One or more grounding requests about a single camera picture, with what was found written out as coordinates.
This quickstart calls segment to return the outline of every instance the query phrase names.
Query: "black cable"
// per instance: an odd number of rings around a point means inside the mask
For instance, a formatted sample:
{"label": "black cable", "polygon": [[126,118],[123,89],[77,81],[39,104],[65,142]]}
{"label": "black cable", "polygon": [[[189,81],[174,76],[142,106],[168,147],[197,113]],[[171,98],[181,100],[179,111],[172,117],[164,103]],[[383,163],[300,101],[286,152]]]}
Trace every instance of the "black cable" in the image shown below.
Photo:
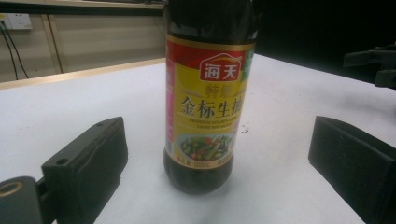
{"label": "black cable", "polygon": [[15,47],[14,41],[12,41],[11,35],[9,34],[9,32],[8,32],[8,30],[7,30],[7,27],[6,27],[5,30],[6,30],[6,34],[8,35],[9,40],[11,41],[12,46],[13,46],[14,49],[15,49],[15,52],[17,52],[18,60],[20,61],[20,65],[21,65],[21,68],[22,68],[23,73],[26,75],[27,78],[29,78],[29,77],[27,76],[27,74],[26,74],[26,71],[24,70],[24,67],[23,67],[23,64],[22,64],[22,60],[21,60],[20,54],[18,53],[17,47]]}
{"label": "black cable", "polygon": [[[1,21],[1,24],[4,25],[5,29],[7,29],[7,27],[5,26],[5,24],[2,21]],[[12,54],[11,47],[8,44],[8,40],[7,40],[6,34],[4,34],[3,27],[1,25],[0,25],[0,30],[1,30],[1,33],[3,35],[3,38],[6,40],[6,43],[7,43],[7,46],[8,46],[8,50],[9,50],[9,54],[11,55],[12,65],[14,66],[15,78],[18,80],[18,73],[17,73],[17,67],[15,66],[15,62],[14,62],[14,55]]]}

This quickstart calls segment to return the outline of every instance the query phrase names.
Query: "dark glass bottle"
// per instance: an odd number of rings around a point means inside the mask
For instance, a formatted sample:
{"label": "dark glass bottle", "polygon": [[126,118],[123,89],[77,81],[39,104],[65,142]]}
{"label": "dark glass bottle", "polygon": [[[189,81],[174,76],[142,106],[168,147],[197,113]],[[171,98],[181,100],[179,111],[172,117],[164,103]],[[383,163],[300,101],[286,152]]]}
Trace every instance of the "dark glass bottle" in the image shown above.
{"label": "dark glass bottle", "polygon": [[[251,0],[166,0],[166,31],[168,36],[200,43],[252,44],[259,19],[253,4]],[[217,189],[227,180],[233,168],[233,155],[220,167],[191,169],[177,163],[165,151],[163,164],[177,188],[203,194]]]}

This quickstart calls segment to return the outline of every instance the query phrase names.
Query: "bottle base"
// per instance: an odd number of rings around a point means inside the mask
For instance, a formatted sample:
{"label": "bottle base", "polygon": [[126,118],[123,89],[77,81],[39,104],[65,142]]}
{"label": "bottle base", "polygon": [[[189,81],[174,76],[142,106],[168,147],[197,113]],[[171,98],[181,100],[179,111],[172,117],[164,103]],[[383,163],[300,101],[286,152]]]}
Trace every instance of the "bottle base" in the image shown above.
{"label": "bottle base", "polygon": [[228,179],[233,169],[233,156],[216,169],[195,170],[178,164],[164,150],[163,166],[178,189],[189,194],[206,194],[218,189]]}

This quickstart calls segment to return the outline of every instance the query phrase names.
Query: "wall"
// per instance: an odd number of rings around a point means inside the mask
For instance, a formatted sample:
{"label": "wall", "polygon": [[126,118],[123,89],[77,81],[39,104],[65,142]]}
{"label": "wall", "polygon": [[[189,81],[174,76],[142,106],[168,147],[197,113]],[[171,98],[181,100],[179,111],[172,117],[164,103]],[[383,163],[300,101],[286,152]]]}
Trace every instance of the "wall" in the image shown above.
{"label": "wall", "polygon": [[[33,30],[9,31],[29,77],[164,57],[161,17],[30,15],[30,18]],[[25,78],[15,53],[14,60],[19,78]],[[2,37],[0,82],[15,79]]]}

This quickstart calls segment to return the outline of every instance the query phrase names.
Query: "food picture on label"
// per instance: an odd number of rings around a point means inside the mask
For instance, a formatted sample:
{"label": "food picture on label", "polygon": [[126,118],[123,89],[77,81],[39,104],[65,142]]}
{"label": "food picture on label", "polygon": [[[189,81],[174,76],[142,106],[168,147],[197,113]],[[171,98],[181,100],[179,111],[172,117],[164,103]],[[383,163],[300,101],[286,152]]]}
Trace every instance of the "food picture on label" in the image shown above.
{"label": "food picture on label", "polygon": [[219,135],[185,135],[178,139],[180,151],[195,161],[215,161],[224,157],[231,149],[233,137]]}

